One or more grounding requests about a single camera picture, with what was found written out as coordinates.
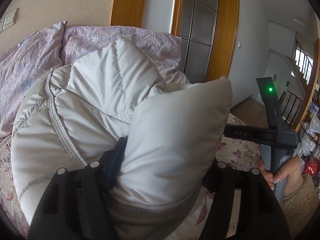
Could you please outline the person's right hand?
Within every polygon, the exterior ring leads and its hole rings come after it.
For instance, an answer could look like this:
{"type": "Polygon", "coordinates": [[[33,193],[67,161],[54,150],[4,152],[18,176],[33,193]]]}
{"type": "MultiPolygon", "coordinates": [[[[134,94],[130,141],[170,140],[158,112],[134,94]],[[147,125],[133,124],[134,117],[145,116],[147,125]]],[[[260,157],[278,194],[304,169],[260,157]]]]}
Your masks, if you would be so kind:
{"type": "Polygon", "coordinates": [[[284,162],[275,175],[265,170],[265,163],[261,157],[257,159],[256,165],[272,190],[279,182],[287,179],[284,197],[295,193],[304,182],[301,172],[301,158],[297,155],[284,162]]]}

